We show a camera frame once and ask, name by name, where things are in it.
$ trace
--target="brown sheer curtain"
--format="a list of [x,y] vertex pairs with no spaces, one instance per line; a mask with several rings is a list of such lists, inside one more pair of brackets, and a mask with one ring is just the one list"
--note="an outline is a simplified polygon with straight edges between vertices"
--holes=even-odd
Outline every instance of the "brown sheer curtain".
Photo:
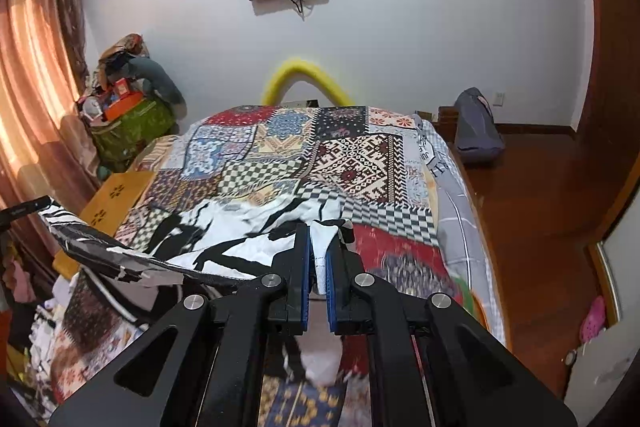
[[74,72],[76,86],[80,93],[84,92],[86,78],[89,76],[86,62],[84,61],[84,12],[82,0],[56,0],[58,3],[58,16],[65,41],[66,54]]
[[[77,98],[56,0],[0,0],[0,206],[49,194],[77,213],[94,195],[97,154]],[[50,269],[58,245],[39,218],[13,231]]]

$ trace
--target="gray backpack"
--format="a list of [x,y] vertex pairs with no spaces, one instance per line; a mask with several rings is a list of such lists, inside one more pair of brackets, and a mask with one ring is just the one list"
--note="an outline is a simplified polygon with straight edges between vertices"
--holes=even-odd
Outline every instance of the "gray backpack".
[[504,151],[504,142],[495,128],[489,103],[477,87],[460,93],[456,149],[463,163],[490,162]]

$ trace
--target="pink slipper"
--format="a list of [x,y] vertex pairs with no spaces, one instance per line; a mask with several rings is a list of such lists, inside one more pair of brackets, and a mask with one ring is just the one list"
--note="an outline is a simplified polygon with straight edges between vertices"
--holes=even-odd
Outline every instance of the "pink slipper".
[[591,309],[580,326],[581,343],[586,344],[591,339],[597,337],[600,330],[604,327],[606,318],[604,298],[602,295],[598,295],[591,303]]

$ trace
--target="wall socket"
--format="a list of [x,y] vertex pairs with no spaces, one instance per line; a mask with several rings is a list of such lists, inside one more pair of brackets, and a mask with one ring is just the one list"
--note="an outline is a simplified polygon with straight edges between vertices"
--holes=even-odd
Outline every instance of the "wall socket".
[[492,103],[492,105],[495,105],[497,107],[502,107],[503,104],[504,104],[504,93],[497,92],[496,94],[494,94],[494,103]]

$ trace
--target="yellow tube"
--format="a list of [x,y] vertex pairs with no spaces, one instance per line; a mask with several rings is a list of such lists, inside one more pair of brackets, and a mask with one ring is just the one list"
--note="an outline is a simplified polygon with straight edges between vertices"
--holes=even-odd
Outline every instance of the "yellow tube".
[[316,86],[327,95],[327,98],[335,105],[353,105],[353,101],[342,90],[338,84],[324,71],[315,64],[301,60],[300,58],[292,58],[286,60],[278,71],[271,77],[267,84],[264,94],[262,95],[262,105],[278,105],[284,96],[284,87],[289,77],[295,73],[304,73],[310,77]]

